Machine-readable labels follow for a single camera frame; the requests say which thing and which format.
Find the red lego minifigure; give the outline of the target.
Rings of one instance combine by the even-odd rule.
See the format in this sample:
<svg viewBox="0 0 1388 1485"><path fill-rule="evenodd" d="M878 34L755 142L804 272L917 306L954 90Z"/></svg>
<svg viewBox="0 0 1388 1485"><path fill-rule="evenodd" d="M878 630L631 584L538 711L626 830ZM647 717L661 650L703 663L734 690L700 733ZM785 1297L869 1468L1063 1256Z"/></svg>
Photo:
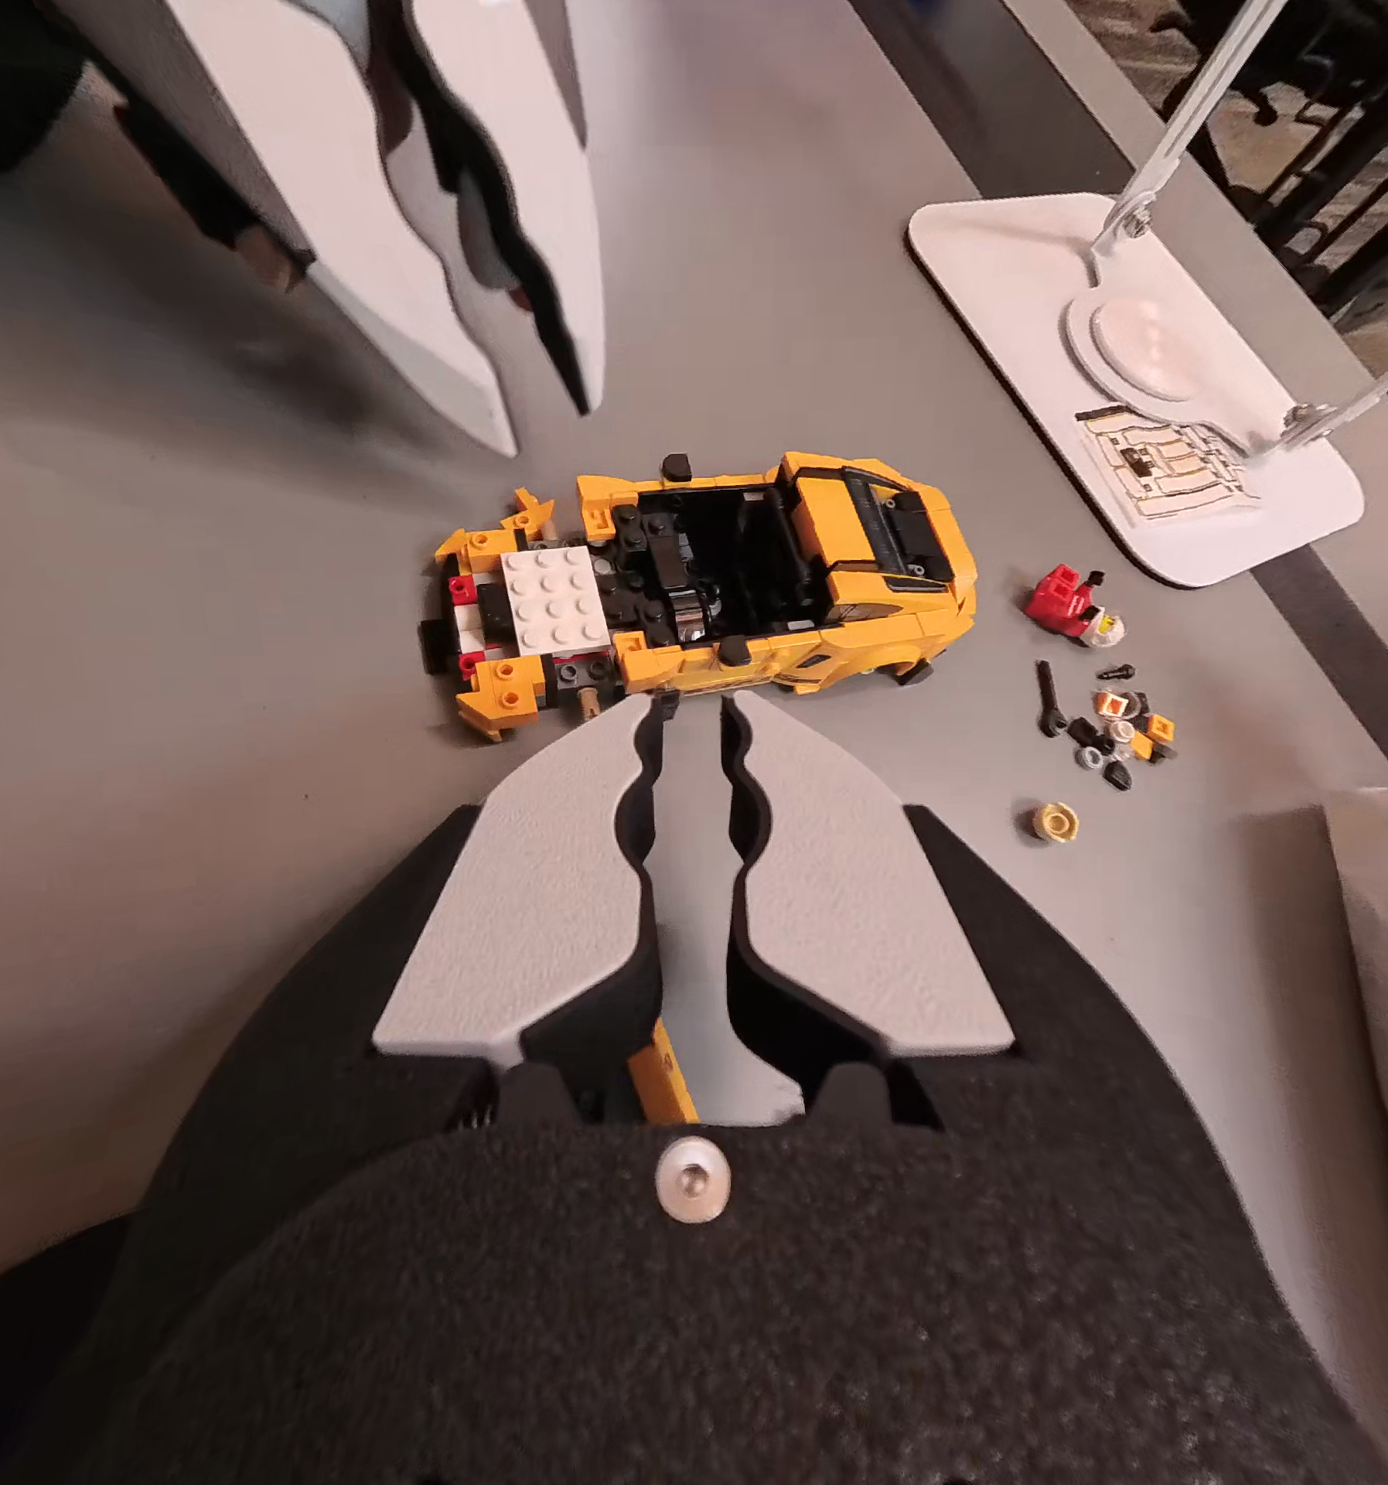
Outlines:
<svg viewBox="0 0 1388 1485"><path fill-rule="evenodd" d="M1074 571L1057 565L1044 574L1028 602L1024 616L1039 629L1094 651L1119 645L1127 630L1119 616L1108 613L1098 590L1105 574L1098 569Z"/></svg>

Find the yellow lego car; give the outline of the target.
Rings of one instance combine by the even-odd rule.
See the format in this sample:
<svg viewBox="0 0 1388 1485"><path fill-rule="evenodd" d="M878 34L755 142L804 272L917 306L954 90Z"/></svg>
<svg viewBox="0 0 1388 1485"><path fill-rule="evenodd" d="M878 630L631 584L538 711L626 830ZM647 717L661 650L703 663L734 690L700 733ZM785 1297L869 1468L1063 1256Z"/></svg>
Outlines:
<svg viewBox="0 0 1388 1485"><path fill-rule="evenodd" d="M578 529L520 489L435 552L417 635L461 724L498 743L631 696L851 679L918 683L973 626L976 566L943 492L873 458L788 452L755 475L583 475Z"/></svg>

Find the pile of small lego pieces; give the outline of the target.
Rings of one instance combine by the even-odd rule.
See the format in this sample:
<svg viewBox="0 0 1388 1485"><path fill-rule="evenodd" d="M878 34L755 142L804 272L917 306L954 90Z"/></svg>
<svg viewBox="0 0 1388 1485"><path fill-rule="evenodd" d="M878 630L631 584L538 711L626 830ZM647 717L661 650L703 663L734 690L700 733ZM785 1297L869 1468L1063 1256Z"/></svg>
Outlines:
<svg viewBox="0 0 1388 1485"><path fill-rule="evenodd" d="M1177 724L1137 687L1130 663L1095 674L1087 709L1066 722L1074 765L1102 780L1116 793L1135 786L1135 772L1164 765L1177 757Z"/></svg>

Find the white metal book stand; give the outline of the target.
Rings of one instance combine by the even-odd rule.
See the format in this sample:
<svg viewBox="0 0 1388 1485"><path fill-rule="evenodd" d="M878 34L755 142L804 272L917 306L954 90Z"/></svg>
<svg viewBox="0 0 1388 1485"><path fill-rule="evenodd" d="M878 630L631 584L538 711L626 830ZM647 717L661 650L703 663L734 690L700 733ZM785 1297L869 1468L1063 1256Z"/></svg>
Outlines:
<svg viewBox="0 0 1388 1485"><path fill-rule="evenodd" d="M907 225L920 267L1127 557L1177 589L1219 584L1357 521L1363 491L1330 438L1388 394L1386 372L1341 405L1294 402L1151 225L1192 137L1282 5L1241 5L1114 200L933 205ZM1111 404L1212 426L1241 450L1262 507L1129 526L1074 426Z"/></svg>

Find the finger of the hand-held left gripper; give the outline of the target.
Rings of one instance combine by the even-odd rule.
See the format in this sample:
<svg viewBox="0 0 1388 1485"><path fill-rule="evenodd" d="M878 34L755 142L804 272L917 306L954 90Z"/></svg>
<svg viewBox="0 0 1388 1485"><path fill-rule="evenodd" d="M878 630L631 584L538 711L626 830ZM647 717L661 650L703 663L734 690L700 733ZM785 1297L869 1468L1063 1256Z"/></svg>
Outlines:
<svg viewBox="0 0 1388 1485"><path fill-rule="evenodd" d="M406 2L404 62L461 253L507 295L575 409L604 393L599 217L573 34L562 2Z"/></svg>
<svg viewBox="0 0 1388 1485"><path fill-rule="evenodd" d="M498 455L517 439L440 259L387 177L366 4L168 5L311 253L319 288L436 413Z"/></svg>

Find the person's left hand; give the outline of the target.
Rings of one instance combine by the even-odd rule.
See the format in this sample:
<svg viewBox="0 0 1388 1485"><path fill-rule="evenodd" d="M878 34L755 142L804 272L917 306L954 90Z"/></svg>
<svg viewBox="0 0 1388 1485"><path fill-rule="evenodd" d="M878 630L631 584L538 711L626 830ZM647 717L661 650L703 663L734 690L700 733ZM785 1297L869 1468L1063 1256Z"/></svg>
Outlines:
<svg viewBox="0 0 1388 1485"><path fill-rule="evenodd" d="M202 237L234 253L266 288L292 291L308 261L294 253L202 155L146 103L112 111L165 192Z"/></svg>

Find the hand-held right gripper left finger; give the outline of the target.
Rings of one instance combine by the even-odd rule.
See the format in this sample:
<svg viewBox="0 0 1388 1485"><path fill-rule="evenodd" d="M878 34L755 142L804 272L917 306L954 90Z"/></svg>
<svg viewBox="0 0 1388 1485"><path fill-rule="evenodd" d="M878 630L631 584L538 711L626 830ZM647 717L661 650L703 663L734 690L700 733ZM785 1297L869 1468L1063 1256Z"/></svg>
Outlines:
<svg viewBox="0 0 1388 1485"><path fill-rule="evenodd" d="M453 867L371 1031L395 1060L555 1069L607 1124L647 1124L629 1069L663 1011L645 859L665 708L624 700L462 815Z"/></svg>

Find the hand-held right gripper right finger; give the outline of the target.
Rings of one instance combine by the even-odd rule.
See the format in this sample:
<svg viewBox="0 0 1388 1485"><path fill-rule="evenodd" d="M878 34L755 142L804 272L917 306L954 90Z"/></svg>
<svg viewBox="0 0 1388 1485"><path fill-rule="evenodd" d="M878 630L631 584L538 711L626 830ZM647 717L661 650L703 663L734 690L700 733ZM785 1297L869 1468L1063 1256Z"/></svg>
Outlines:
<svg viewBox="0 0 1388 1485"><path fill-rule="evenodd" d="M729 839L740 860L726 1011L743 1050L809 1109L833 1069L1015 1050L1015 1031L901 799L756 695L721 701Z"/></svg>

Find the yellow lego panel piece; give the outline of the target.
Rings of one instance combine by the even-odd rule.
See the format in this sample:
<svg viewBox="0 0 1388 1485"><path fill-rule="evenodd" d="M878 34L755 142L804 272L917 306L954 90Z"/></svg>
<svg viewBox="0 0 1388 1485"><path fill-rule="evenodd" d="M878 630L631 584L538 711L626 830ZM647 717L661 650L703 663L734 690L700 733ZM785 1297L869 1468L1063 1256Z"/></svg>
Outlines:
<svg viewBox="0 0 1388 1485"><path fill-rule="evenodd" d="M645 1124L653 1127L700 1124L697 1105L661 1018L653 1023L649 1042L626 1060L626 1072Z"/></svg>

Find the clear sticker sheet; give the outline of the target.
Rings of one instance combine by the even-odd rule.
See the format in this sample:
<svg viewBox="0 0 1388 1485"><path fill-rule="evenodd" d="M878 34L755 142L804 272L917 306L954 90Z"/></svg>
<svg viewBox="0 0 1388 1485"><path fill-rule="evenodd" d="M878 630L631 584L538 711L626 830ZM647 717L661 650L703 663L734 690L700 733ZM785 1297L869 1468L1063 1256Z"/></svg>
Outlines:
<svg viewBox="0 0 1388 1485"><path fill-rule="evenodd" d="M1092 462L1129 526L1163 526L1256 512L1243 454L1203 422L1151 418L1124 404L1074 417Z"/></svg>

